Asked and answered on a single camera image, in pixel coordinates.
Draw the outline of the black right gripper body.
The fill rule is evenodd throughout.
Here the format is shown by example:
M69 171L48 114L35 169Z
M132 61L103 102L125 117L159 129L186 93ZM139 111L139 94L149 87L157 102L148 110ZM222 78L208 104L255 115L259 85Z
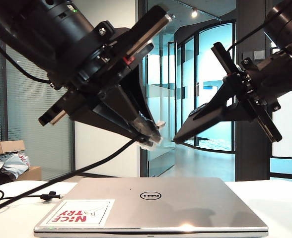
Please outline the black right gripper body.
M282 136L266 109L279 110L278 98L292 91L292 43L259 64L244 59L242 70L233 63L220 42L214 44L212 51L226 70L224 82L226 78L237 79L235 96L229 98L226 105L240 102L249 114L255 115L269 140L279 142Z

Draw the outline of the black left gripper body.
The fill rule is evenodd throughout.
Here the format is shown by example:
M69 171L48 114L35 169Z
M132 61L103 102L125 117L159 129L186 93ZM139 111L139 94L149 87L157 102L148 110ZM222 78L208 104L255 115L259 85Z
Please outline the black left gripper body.
M59 69L48 76L67 92L39 118L42 125L54 123L61 113L70 116L73 93L100 95L121 84L153 49L151 38L169 23L160 6L130 29L114 28L108 21L92 27L77 10L65 11L64 16L59 28L70 42L57 51Z

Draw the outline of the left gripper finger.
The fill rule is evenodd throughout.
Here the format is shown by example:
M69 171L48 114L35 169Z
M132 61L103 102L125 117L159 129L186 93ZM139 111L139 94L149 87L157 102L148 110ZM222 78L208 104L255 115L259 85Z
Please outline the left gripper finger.
M70 103L70 118L72 120L101 128L133 139L145 149L152 150L161 138L149 138L139 133L130 123L133 106L121 84L100 95L75 92Z
M132 113L132 119L129 119L129 123L139 133L149 138L161 138L159 127L154 122L143 95L138 68L132 70L122 79L121 87L133 106L132 109L129 109L129 112Z

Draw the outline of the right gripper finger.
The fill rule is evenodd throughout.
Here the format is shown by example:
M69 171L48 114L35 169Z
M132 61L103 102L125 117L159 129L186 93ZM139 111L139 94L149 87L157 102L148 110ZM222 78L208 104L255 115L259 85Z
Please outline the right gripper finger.
M218 113L219 121L254 121L255 115L249 114L243 105L238 102L230 106L226 104L211 103L213 109L221 109Z
M212 112L221 107L223 112L232 112L236 108L236 104L227 107L226 103L229 98L235 96L236 78L226 78L221 88L216 92L213 98L203 108L204 112Z

